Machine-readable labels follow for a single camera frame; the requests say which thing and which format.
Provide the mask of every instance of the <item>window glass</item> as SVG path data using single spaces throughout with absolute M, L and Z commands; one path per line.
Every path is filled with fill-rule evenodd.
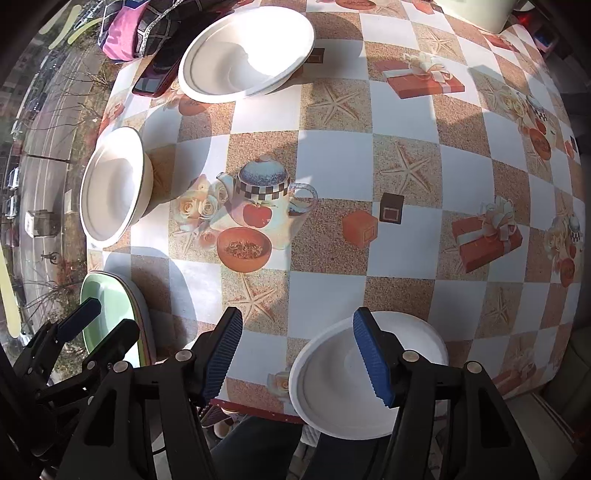
M 89 26 L 104 7 L 105 0 L 65 5 L 0 86 L 0 241 L 20 313 L 14 338 L 8 324 L 15 320 L 1 309 L 0 341 L 11 362 L 46 320 L 79 304 L 86 274 L 80 184 L 119 68 L 96 44 L 100 21 Z M 79 335 L 64 347 L 54 380 L 78 373 L 85 355 Z

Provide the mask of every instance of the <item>screw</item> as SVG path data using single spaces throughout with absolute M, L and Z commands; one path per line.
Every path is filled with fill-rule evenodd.
M 407 362 L 416 362 L 420 357 L 414 350 L 405 350 L 402 354 L 402 358 Z
M 186 362 L 192 356 L 193 356 L 193 353 L 191 350 L 179 350 L 174 357 L 179 362 Z
M 479 374 L 482 372 L 482 365 L 478 362 L 468 362 L 466 365 L 467 370 L 473 374 Z
M 120 374 L 121 372 L 125 372 L 127 370 L 127 362 L 125 360 L 118 361 L 115 365 L 113 365 L 113 372 Z

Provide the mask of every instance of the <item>white container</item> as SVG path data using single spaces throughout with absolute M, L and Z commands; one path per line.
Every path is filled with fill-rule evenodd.
M 373 312 L 379 327 L 396 334 L 405 349 L 447 365 L 445 343 L 435 329 L 412 315 Z M 298 415 L 322 433 L 367 440 L 392 433 L 397 408 L 375 395 L 353 335 L 353 318 L 336 323 L 311 340 L 290 371 L 291 403 Z
M 491 33 L 501 33 L 517 0 L 437 0 L 445 13 Z
M 112 131 L 92 154 L 80 189 L 80 220 L 97 248 L 115 244 L 148 207 L 152 163 L 131 127 Z
M 183 92 L 204 103 L 234 102 L 280 87 L 308 58 L 314 28 L 283 7 L 234 12 L 207 27 L 178 68 Z

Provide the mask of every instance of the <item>ribbon bow print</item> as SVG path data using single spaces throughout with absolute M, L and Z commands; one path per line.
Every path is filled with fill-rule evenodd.
M 411 55 L 405 53 L 402 57 L 403 61 L 408 65 L 408 69 L 404 70 L 386 70 L 383 72 L 384 77 L 403 77 L 412 74 L 422 80 L 433 79 L 441 84 L 443 93 L 451 93 L 451 87 L 447 84 L 453 75 L 441 63 L 435 63 L 434 57 L 420 52 L 418 55 Z
M 517 229 L 513 202 L 498 196 L 495 198 L 495 203 L 482 205 L 480 208 L 480 216 L 483 217 L 481 229 L 459 235 L 457 237 L 458 246 L 466 245 L 483 237 L 490 241 L 498 238 L 503 242 L 505 249 L 504 253 L 509 253 L 511 251 L 509 237 L 513 235 Z

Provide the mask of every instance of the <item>teapot print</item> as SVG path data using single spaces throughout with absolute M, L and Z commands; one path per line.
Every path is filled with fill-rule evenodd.
M 309 213 L 318 204 L 313 186 L 291 182 L 285 167 L 268 155 L 248 162 L 237 176 L 222 172 L 217 179 L 228 191 L 227 208 L 234 221 L 261 231 L 288 228 L 290 216 Z M 294 201 L 298 189 L 311 193 L 306 203 Z

